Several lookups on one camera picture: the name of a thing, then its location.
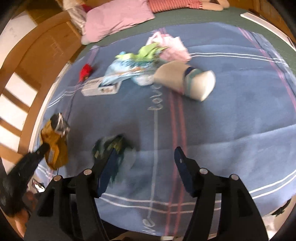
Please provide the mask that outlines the light blue plastic bag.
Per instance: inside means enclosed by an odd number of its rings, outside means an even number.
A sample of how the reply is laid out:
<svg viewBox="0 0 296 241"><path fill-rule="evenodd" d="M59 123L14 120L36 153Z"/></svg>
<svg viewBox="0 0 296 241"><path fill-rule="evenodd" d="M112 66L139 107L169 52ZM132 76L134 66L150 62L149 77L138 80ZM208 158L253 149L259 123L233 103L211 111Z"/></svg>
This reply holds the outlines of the light blue plastic bag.
<svg viewBox="0 0 296 241"><path fill-rule="evenodd" d="M129 79L139 86L152 85L158 64L159 57L140 61L116 59L107 67L100 86L115 85Z"/></svg>

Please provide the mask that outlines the striped plush doll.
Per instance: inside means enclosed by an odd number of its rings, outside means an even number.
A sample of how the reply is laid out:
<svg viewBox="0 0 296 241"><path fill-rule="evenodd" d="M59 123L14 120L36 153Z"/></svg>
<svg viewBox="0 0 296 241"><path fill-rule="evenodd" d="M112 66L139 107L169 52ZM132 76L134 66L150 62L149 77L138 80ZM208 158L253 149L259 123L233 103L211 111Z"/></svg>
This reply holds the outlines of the striped plush doll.
<svg viewBox="0 0 296 241"><path fill-rule="evenodd" d="M228 1L196 1L196 0L150 0L147 1L153 13L171 11L175 9L202 9L208 11L222 11L230 7Z"/></svg>

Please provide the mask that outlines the white flat board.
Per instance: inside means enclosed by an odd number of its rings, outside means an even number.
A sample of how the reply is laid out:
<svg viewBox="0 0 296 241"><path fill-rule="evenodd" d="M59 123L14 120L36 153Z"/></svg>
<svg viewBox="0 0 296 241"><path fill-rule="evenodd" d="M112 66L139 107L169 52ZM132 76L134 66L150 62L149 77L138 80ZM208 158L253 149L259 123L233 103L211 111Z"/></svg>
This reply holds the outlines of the white flat board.
<svg viewBox="0 0 296 241"><path fill-rule="evenodd" d="M293 43L291 38L270 22L249 12L242 13L240 14L240 16L269 30L270 32L278 36L280 39L282 39L285 43L287 43L293 49L293 51L295 51L295 44Z"/></svg>

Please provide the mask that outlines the blue plaid blanket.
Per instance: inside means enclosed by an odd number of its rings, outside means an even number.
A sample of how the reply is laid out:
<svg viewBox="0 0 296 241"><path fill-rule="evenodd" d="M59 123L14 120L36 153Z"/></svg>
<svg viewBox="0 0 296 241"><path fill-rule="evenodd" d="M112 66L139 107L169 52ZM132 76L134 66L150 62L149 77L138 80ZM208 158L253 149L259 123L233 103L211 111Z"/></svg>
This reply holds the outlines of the blue plaid blanket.
<svg viewBox="0 0 296 241"><path fill-rule="evenodd" d="M118 93L84 96L76 87L90 54L63 76L42 121L65 113L70 125L69 162L75 176L93 166L92 148L102 137L124 134L136 149L134 165L96 200L112 225L151 235L183 235L195 199L184 189L174 149L215 175L237 174L261 215L295 194L295 76L262 35L222 23L169 26L192 57L211 70L216 85L203 101L163 85L132 80Z"/></svg>

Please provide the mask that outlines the pink pillow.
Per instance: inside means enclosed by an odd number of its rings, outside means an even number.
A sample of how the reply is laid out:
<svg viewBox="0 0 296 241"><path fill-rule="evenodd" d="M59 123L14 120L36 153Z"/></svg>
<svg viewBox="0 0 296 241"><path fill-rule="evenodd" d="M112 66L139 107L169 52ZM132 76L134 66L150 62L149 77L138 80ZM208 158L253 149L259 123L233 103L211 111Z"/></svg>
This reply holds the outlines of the pink pillow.
<svg viewBox="0 0 296 241"><path fill-rule="evenodd" d="M154 14L147 1L110 1L87 12L81 44L99 42L152 19Z"/></svg>

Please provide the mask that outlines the wooden bed frame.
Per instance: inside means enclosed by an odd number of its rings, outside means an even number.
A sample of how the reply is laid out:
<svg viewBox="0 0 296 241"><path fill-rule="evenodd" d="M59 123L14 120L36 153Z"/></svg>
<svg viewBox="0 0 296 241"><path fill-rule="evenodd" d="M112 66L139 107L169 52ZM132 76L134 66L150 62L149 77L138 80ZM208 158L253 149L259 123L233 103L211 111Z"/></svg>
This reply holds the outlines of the wooden bed frame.
<svg viewBox="0 0 296 241"><path fill-rule="evenodd" d="M16 164L29 150L38 114L64 66L82 49L62 1L1 1L1 30L26 10L37 26L1 66L1 158Z"/></svg>

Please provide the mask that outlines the yellow snack bag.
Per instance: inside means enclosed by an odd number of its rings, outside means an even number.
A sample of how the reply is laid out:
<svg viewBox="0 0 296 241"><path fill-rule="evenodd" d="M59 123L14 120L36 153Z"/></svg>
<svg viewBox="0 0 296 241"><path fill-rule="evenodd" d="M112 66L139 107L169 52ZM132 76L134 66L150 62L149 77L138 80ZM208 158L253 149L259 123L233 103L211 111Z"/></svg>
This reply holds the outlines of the yellow snack bag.
<svg viewBox="0 0 296 241"><path fill-rule="evenodd" d="M40 132L42 142L49 145L49 150L45 154L46 163L54 171L65 166L69 161L67 146L69 131L70 126L62 113L56 113L51 116Z"/></svg>

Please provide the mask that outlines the red wrapper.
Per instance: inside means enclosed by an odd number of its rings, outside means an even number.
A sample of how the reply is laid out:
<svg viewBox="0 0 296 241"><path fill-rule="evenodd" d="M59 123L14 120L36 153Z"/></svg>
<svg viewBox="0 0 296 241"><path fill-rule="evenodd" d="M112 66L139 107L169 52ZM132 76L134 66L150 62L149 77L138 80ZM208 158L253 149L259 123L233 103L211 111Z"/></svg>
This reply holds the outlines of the red wrapper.
<svg viewBox="0 0 296 241"><path fill-rule="evenodd" d="M90 64L85 64L79 74L79 83L84 82L93 72L93 68Z"/></svg>

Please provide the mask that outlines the dark green wrapper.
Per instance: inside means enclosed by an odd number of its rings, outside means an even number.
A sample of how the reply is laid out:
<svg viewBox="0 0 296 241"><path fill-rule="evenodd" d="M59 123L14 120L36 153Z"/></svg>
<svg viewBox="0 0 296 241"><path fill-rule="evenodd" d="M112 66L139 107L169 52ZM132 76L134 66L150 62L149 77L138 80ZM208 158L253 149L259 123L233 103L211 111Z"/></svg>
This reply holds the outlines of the dark green wrapper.
<svg viewBox="0 0 296 241"><path fill-rule="evenodd" d="M125 174L132 168L136 161L137 151L130 140L123 134L103 137L95 143L92 149L94 163L108 157L108 153L115 149L117 157L114 167L111 168L109 185L114 185L123 181Z"/></svg>

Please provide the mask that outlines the white paper cup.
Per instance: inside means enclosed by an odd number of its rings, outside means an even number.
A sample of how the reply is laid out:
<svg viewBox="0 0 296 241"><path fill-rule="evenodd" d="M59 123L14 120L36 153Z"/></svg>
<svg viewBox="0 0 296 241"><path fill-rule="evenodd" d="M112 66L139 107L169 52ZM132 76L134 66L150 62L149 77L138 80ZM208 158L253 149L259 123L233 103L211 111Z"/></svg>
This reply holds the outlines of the white paper cup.
<svg viewBox="0 0 296 241"><path fill-rule="evenodd" d="M213 91L213 71L202 71L181 61L171 61L154 73L154 82L197 101L204 101Z"/></svg>

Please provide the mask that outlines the white plush toy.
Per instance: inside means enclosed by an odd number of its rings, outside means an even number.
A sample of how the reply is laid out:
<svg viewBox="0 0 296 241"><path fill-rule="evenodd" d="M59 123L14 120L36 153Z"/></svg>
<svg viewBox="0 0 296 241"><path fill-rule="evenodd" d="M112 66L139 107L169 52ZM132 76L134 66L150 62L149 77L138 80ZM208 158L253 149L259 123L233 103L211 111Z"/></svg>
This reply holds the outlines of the white plush toy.
<svg viewBox="0 0 296 241"><path fill-rule="evenodd" d="M62 0L62 7L67 11L74 25L82 29L86 23L86 11L83 8L84 1L80 0Z"/></svg>

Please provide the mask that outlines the green bed mat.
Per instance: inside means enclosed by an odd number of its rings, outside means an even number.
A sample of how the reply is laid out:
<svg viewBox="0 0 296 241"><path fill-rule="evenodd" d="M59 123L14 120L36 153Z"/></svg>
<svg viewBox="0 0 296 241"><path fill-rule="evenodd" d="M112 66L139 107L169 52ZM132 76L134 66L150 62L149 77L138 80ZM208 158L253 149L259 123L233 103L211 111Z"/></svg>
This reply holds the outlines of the green bed mat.
<svg viewBox="0 0 296 241"><path fill-rule="evenodd" d="M123 38L151 32L155 29L171 25L221 22L262 34L274 46L286 63L288 63L293 73L295 73L295 51L293 51L292 48L277 35L260 25L241 17L240 15L244 12L246 11L235 7L230 7L224 11L205 11L197 9L166 11L156 14L155 19L153 20L110 35L99 41L97 45L105 46Z"/></svg>

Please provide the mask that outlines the white small carton box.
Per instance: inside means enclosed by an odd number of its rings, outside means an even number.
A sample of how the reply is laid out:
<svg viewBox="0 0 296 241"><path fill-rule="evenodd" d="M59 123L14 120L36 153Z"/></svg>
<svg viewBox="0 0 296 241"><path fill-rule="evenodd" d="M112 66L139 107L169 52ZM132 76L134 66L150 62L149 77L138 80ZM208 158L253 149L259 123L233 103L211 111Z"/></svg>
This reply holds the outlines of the white small carton box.
<svg viewBox="0 0 296 241"><path fill-rule="evenodd" d="M81 89L84 96L97 96L97 95L112 95L117 94L121 82L113 85L102 86L103 77L87 80Z"/></svg>

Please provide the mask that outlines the pink white plastic bag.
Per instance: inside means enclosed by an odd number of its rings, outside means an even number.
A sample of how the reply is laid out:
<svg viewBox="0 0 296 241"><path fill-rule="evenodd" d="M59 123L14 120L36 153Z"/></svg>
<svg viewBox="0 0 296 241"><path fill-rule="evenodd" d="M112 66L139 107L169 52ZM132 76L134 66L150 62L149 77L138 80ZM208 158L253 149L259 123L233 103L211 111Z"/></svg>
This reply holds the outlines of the pink white plastic bag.
<svg viewBox="0 0 296 241"><path fill-rule="evenodd" d="M188 63L191 56L188 49L184 46L180 37L172 37L169 34L155 32L148 38L146 45L157 43L158 47L164 48L159 55L160 59L166 62L181 61Z"/></svg>

